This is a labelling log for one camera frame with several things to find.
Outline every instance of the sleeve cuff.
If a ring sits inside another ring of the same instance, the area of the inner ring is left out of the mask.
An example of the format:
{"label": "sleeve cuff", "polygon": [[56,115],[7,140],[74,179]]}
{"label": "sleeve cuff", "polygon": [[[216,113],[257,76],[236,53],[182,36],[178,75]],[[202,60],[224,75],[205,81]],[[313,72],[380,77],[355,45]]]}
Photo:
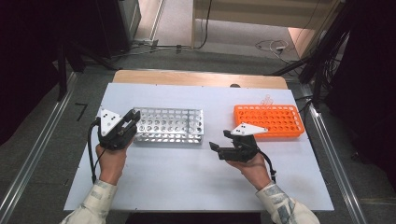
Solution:
{"label": "sleeve cuff", "polygon": [[256,196],[264,205],[265,210],[270,214],[275,212],[277,204],[288,197],[274,181],[271,181],[265,188],[256,192]]}
{"label": "sleeve cuff", "polygon": [[108,213],[116,192],[117,186],[96,180],[83,205],[100,213]]}

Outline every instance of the metal rail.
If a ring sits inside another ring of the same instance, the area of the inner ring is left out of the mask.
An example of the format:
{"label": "metal rail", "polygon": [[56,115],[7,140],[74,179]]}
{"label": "metal rail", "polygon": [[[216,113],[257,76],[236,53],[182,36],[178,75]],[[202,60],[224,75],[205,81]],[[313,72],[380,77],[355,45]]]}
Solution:
{"label": "metal rail", "polygon": [[37,166],[48,141],[50,140],[50,137],[55,130],[58,121],[67,106],[67,103],[69,102],[76,82],[77,75],[75,73],[72,73],[67,83],[69,92],[66,94],[61,102],[56,103],[55,107],[52,110],[52,113],[49,116],[49,119],[47,120],[46,125],[41,131],[41,134],[38,136],[35,145],[33,146],[31,152],[26,158],[20,171],[8,187],[8,190],[5,194],[6,196],[0,206],[0,224],[8,223],[8,220],[10,219],[12,212],[14,211],[14,208],[18,203],[18,200],[22,196],[23,191],[26,188],[33,171],[35,170],[35,167]]}
{"label": "metal rail", "polygon": [[[307,84],[302,85],[302,91],[304,96],[312,95],[312,91]],[[311,116],[315,123],[315,126],[318,130],[318,134],[324,146],[327,158],[329,159],[330,165],[332,166],[332,171],[334,172],[335,179],[337,180],[338,186],[341,190],[341,193],[343,194],[346,207],[353,220],[353,223],[366,224],[367,220],[363,214],[363,211],[361,210],[359,200],[356,197],[352,185],[350,184],[344,166],[338,158],[338,154],[334,148],[334,145],[332,144],[332,139],[327,132],[324,120],[322,116],[317,113],[316,109],[312,105],[309,106],[309,110],[311,112]]]}

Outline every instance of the white board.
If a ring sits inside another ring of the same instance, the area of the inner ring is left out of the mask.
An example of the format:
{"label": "white board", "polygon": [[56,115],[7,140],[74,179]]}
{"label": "white board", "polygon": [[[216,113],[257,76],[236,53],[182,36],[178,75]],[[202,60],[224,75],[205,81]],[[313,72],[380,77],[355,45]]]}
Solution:
{"label": "white board", "polygon": [[[236,127],[233,106],[260,104],[269,94],[274,105],[295,105],[291,91],[110,83],[102,107],[124,115],[134,107],[204,110],[201,145],[133,143],[112,209],[123,211],[261,211],[256,190],[238,170],[220,161],[209,141],[231,147],[223,130]],[[92,145],[98,143],[96,129]],[[277,184],[314,211],[333,210],[332,201],[306,133],[297,138],[257,139],[277,170]],[[64,210],[74,210],[92,187],[87,148]]]}

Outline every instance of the human hand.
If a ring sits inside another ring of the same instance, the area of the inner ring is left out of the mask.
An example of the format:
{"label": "human hand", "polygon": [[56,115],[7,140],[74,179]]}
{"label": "human hand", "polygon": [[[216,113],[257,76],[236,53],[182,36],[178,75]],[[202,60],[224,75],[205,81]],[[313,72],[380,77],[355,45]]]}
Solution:
{"label": "human hand", "polygon": [[240,170],[242,175],[245,176],[256,190],[263,189],[271,182],[265,166],[265,159],[260,153],[257,153],[256,156],[248,162],[227,161],[227,163]]}
{"label": "human hand", "polygon": [[126,150],[132,141],[121,150],[105,150],[100,145],[96,146],[96,155],[98,158],[100,155],[99,165],[100,165],[100,176],[99,179],[116,186],[122,176],[122,170],[126,161]]}

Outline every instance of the table surface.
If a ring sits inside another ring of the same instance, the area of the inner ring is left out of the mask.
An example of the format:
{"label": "table surface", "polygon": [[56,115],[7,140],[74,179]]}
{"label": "table surface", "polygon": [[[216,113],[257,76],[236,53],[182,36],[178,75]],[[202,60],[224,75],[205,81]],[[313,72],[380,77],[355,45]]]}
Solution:
{"label": "table surface", "polygon": [[230,87],[232,84],[238,84],[241,88],[288,89],[283,77],[164,70],[120,70],[115,74],[113,83],[212,87]]}
{"label": "table surface", "polygon": [[[133,143],[128,149],[128,159],[112,209],[148,212],[261,211],[262,204],[254,195],[255,189],[240,172],[226,162],[219,161],[217,154],[210,150],[208,142],[215,142],[221,147],[231,145],[230,139],[222,135],[222,130],[231,130],[234,127],[234,105],[259,104],[266,95],[271,95],[275,104],[295,105],[291,91],[204,87],[201,86],[203,84],[188,86],[189,83],[205,83],[205,80],[208,83],[221,80],[213,80],[213,76],[229,77],[232,83],[236,81],[244,86],[245,82],[241,80],[249,77],[243,75],[233,79],[232,76],[235,75],[120,71],[115,75],[114,82],[120,81],[120,77],[124,81],[131,79],[139,82],[139,79],[141,81],[146,78],[139,78],[142,74],[150,74],[150,84],[110,83],[102,106],[120,114],[135,106],[201,108],[204,110],[205,137],[203,143],[198,145]],[[157,84],[165,79],[164,82],[169,82],[172,78],[180,81],[183,74],[198,79],[193,82],[185,80],[183,86]],[[95,132],[92,136],[93,145],[97,144]],[[333,210],[306,133],[298,138],[257,141],[277,169],[277,184],[283,190],[312,210]],[[73,210],[81,203],[91,188],[90,177],[86,148],[65,210]]]}

